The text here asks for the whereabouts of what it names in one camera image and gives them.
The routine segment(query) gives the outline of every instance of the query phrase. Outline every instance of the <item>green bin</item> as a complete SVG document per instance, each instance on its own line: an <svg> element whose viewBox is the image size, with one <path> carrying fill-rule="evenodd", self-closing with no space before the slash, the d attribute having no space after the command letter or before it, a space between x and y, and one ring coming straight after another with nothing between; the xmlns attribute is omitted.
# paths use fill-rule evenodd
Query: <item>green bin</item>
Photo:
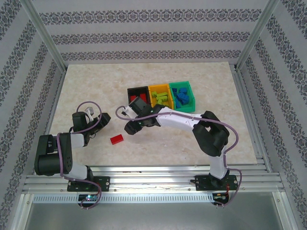
<svg viewBox="0 0 307 230"><path fill-rule="evenodd" d="M185 113L195 112L195 98L194 98L190 83L188 81L170 83L169 88L171 90L172 97L173 97L173 100L174 100L174 109L175 110L185 112ZM174 96L173 88L176 88L178 93L179 93L180 88L187 88L187 90L188 90L187 95L189 96L189 103L186 104L186 105L180 104L181 107L177 109L176 100L175 100L176 97Z"/></svg>

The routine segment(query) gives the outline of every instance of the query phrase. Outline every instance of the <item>patterned wallpaper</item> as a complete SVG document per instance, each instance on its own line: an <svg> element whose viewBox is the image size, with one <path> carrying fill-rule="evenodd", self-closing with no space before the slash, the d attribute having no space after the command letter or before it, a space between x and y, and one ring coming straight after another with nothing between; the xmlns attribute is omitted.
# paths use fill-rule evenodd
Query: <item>patterned wallpaper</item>
<svg viewBox="0 0 307 230"><path fill-rule="evenodd" d="M71 2L34 1L68 64L235 64L267 0Z"/></svg>
<svg viewBox="0 0 307 230"><path fill-rule="evenodd" d="M0 1L0 230L8 229L62 73L19 1Z"/></svg>
<svg viewBox="0 0 307 230"><path fill-rule="evenodd" d="M306 5L277 5L242 69L270 163L283 178L299 229L307 229Z"/></svg>

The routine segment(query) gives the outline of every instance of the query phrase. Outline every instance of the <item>marble table surface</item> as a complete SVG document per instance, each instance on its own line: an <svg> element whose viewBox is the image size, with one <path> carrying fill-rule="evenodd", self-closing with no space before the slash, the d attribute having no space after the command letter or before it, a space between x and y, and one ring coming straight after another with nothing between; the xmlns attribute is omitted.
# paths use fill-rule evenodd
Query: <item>marble table surface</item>
<svg viewBox="0 0 307 230"><path fill-rule="evenodd" d="M79 163L96 166L209 165L192 133L170 127L143 128L131 136L115 109L128 104L127 88L189 81L195 113L212 111L239 133L238 145L227 154L228 164L256 164L255 153L236 92L230 67L219 63L149 63L69 65L50 133L68 132L71 115L84 101L95 101L111 121L85 148L73 149ZM96 117L99 111L93 105ZM124 141L112 145L110 138ZM231 133L229 145L235 140Z"/></svg>

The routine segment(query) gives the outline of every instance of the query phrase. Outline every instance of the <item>plastic storage bin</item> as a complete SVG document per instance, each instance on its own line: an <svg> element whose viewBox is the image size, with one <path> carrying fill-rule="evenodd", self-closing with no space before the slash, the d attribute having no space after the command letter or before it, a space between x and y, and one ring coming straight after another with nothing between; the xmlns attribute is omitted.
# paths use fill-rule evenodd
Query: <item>plastic storage bin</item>
<svg viewBox="0 0 307 230"><path fill-rule="evenodd" d="M170 109L174 109L173 96L171 94L168 84L150 85L148 86L148 89L149 89L149 96L150 96L152 107L154 107L157 104L157 99L152 97L152 92L157 92L157 93L167 92L168 101L166 102L166 104L168 105Z"/></svg>
<svg viewBox="0 0 307 230"><path fill-rule="evenodd" d="M182 82L173 82L169 84L170 91L172 93L172 97L174 98L174 109L177 111L185 112L185 113L190 113L190 112L195 112L195 98L190 86L190 83L188 81L182 81ZM175 102L175 96L173 94L172 88L176 88L178 91L180 88L187 88L188 92L187 95L189 96L189 103L186 105L181 105L181 108L176 108L176 102Z"/></svg>
<svg viewBox="0 0 307 230"><path fill-rule="evenodd" d="M131 101L133 101L133 99L131 100L131 97L141 97L141 94L145 94L146 95L146 103L150 104L151 103L151 99L149 96L149 91L148 91L148 87L147 86L143 86L143 87L138 87L138 88L130 88L127 89L128 91L128 101L129 103Z"/></svg>

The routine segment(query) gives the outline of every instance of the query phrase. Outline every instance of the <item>black mounting plate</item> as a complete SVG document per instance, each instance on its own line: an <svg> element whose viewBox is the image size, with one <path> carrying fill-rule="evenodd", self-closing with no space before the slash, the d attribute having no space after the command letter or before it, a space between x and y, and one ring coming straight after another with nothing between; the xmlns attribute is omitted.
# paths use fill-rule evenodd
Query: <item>black mounting plate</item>
<svg viewBox="0 0 307 230"><path fill-rule="evenodd" d="M211 177L209 175L195 176L196 191L226 191L227 184L229 185L229 190L236 190L238 187L238 182L235 175L227 175L222 182L223 183L221 185L217 186L212 184Z"/></svg>
<svg viewBox="0 0 307 230"><path fill-rule="evenodd" d="M108 192L110 188L109 176L94 176L94 182L101 187L102 192ZM77 181L69 181L67 185L68 192L98 192L97 186Z"/></svg>

